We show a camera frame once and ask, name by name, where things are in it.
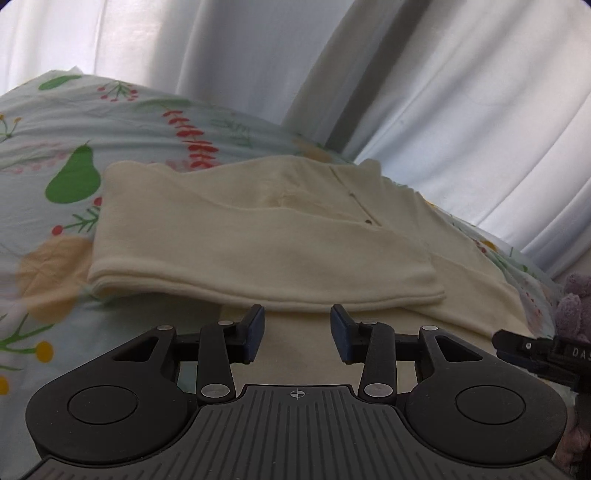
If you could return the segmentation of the purple plush toy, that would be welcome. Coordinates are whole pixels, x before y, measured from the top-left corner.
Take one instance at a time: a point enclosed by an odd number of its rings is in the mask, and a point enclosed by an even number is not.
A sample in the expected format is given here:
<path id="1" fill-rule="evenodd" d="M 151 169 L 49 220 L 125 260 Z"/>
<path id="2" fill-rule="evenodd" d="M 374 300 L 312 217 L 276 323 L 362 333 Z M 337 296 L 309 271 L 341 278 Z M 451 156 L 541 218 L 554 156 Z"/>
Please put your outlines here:
<path id="1" fill-rule="evenodd" d="M 563 297 L 555 312 L 556 334 L 561 337 L 589 343 L 590 294 L 589 275 L 572 273 L 564 283 Z"/>

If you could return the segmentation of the floral light blue bedsheet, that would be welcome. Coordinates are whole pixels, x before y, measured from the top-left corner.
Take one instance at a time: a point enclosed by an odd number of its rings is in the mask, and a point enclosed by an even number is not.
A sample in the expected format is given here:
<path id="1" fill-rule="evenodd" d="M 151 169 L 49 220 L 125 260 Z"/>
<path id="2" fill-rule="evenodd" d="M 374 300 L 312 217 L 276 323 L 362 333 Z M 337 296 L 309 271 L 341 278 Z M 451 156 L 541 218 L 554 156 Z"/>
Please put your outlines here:
<path id="1" fill-rule="evenodd" d="M 39 460 L 25 409 L 43 385 L 162 323 L 235 320 L 165 294 L 105 301 L 86 275 L 101 177 L 119 160 L 185 173 L 273 155 L 342 156 L 252 116 L 121 80 L 51 71 L 1 99 L 1 475 Z"/>

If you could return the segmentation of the white sheer curtain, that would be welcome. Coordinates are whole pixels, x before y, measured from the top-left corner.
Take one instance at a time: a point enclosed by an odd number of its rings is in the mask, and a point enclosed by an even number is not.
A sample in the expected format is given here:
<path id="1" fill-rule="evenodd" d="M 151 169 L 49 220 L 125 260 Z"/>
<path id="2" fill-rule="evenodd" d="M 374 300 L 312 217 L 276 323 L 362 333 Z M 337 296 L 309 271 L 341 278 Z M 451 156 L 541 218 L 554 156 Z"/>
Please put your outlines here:
<path id="1" fill-rule="evenodd" d="M 77 68 L 266 119 L 590 268 L 586 1 L 5 1 L 1 88 Z"/>

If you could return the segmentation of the cream knit sweater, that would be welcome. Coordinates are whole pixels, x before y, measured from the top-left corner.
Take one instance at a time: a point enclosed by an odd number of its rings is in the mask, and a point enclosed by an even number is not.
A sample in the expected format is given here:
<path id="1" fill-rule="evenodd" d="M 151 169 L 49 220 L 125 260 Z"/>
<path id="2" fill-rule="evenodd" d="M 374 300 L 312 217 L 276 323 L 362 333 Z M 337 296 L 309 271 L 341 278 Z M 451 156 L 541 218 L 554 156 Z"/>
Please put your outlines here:
<path id="1" fill-rule="evenodd" d="M 378 163 L 266 157 L 177 173 L 119 162 L 104 175 L 88 276 L 102 298 L 166 293 L 225 319 L 266 308 L 256 361 L 239 384 L 356 384 L 329 311 L 400 333 L 443 328 L 483 350 L 528 330 L 517 291 L 475 242 Z"/>

